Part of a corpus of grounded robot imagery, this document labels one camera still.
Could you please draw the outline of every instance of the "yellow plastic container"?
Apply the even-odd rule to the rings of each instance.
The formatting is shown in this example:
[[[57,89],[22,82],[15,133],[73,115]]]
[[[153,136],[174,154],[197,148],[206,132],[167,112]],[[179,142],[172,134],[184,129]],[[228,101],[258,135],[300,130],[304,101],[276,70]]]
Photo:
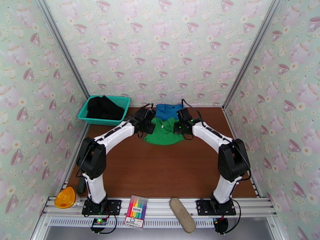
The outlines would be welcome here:
[[[80,197],[72,187],[63,189],[54,201],[54,205],[60,209],[70,208],[80,204]]]

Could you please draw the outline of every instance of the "metal floor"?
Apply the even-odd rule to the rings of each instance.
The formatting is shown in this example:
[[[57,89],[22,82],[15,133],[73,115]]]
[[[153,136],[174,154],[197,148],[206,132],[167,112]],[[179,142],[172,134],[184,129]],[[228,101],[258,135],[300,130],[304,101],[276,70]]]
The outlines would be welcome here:
[[[230,227],[236,221],[236,218],[229,219]],[[118,228],[110,235],[93,235],[89,228],[82,227],[63,227],[52,226],[47,234],[46,240],[61,240],[61,239],[139,239],[139,240],[273,240],[266,218],[243,218],[237,228],[225,236],[219,236],[214,229],[198,228],[192,234],[185,233],[182,228],[165,229],[165,228],[146,228],[142,231],[130,228]]]

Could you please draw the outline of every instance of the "teal plastic basket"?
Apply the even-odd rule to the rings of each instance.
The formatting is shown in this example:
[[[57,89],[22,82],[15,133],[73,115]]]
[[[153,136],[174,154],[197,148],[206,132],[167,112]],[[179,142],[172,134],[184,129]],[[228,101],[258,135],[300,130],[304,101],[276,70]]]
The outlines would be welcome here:
[[[107,119],[97,119],[97,118],[87,118],[88,114],[88,102],[91,98],[94,98],[97,96],[90,96],[86,103],[83,105],[82,109],[80,110],[78,114],[78,118],[86,121],[88,124],[99,124],[99,125],[110,125],[110,126],[117,126],[119,125],[124,118],[126,117],[129,104],[130,104],[130,98],[129,97],[123,97],[123,96],[106,96],[111,101],[113,101],[117,106],[122,107],[124,109],[124,114],[122,116],[121,120],[107,120]]]

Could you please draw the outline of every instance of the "black mounting plate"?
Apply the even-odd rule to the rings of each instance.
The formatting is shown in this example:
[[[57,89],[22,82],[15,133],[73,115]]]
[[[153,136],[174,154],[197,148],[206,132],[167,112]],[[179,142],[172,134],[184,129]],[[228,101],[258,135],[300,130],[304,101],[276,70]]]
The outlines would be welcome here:
[[[230,203],[223,212],[214,213],[213,208],[210,204],[211,200],[196,200],[198,216],[235,216],[236,210],[234,209],[233,202]]]
[[[106,210],[103,211],[101,214],[97,212],[93,212],[90,210],[90,203],[88,200],[84,202],[83,208],[82,208],[82,214],[84,216],[87,215],[116,215],[118,216],[120,214],[121,209],[121,200],[107,200],[107,206]]]

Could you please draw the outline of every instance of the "black cloth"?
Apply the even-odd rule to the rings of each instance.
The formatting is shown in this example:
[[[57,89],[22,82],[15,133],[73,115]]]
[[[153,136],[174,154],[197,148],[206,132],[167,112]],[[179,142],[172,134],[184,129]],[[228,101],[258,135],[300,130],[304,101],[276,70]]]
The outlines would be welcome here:
[[[88,102],[87,118],[121,120],[124,109],[117,106],[106,96],[96,96]]]

